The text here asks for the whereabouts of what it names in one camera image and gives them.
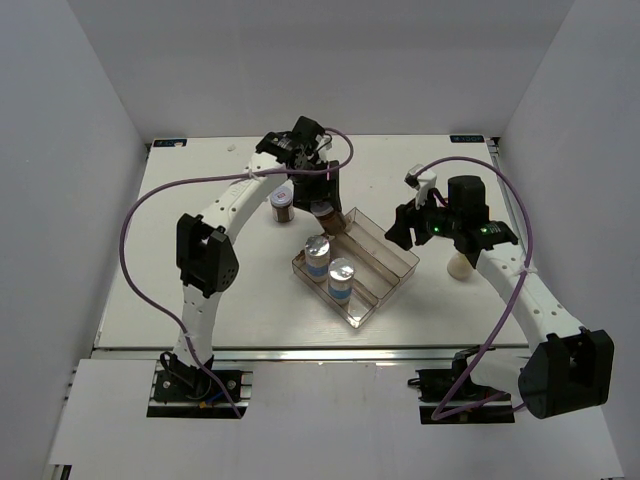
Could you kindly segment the blue label bottle silver cap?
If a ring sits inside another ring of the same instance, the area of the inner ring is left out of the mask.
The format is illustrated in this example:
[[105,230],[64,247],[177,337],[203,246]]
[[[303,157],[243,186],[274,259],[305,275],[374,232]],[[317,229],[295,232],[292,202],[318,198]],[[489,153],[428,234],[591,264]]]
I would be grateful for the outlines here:
[[305,268],[315,283],[327,279],[330,259],[330,242],[322,235],[310,236],[304,245]]

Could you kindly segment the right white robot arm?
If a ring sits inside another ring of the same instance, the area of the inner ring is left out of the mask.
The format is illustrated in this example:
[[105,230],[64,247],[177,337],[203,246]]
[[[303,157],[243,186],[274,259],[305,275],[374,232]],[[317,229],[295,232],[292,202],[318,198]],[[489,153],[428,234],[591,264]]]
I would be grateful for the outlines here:
[[505,302],[503,317],[516,320],[531,352],[527,359],[492,346],[457,353],[445,398],[458,394],[480,406],[478,395],[488,388],[490,399],[516,396],[539,419],[605,404],[613,340],[604,330],[586,328],[559,304],[531,268],[511,228],[490,218],[481,178],[450,178],[446,197],[437,190],[431,170],[410,173],[405,181],[417,194],[397,207],[386,239],[404,250],[434,237],[452,240],[456,251]]

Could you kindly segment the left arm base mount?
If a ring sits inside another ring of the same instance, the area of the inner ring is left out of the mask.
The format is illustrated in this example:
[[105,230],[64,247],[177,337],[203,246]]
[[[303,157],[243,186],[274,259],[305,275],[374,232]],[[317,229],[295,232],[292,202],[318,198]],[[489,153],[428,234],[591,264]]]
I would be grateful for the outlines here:
[[164,419],[239,420],[249,405],[253,373],[223,368],[213,373],[221,387],[197,366],[169,351],[156,364],[146,416]]

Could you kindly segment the brown spice jar red label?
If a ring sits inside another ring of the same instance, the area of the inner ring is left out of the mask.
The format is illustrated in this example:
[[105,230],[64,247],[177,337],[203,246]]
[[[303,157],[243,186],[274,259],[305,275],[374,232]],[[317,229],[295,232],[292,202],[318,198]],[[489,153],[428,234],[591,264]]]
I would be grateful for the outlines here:
[[274,220],[277,223],[289,223],[294,219],[293,199],[292,190],[284,185],[271,193],[269,201]]

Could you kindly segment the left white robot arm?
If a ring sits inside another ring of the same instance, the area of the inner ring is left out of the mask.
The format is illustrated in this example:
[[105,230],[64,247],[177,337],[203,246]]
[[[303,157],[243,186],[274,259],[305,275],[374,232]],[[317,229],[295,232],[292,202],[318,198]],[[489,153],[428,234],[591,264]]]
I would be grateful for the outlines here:
[[321,151],[334,132],[301,116],[293,129],[269,132],[255,147],[246,176],[233,181],[213,204],[177,223],[177,266],[183,284],[182,327],[172,353],[183,364],[177,387],[199,399],[211,387],[212,333],[222,293],[239,272],[233,244],[259,205],[286,181],[293,184],[293,207],[342,210],[337,161]]

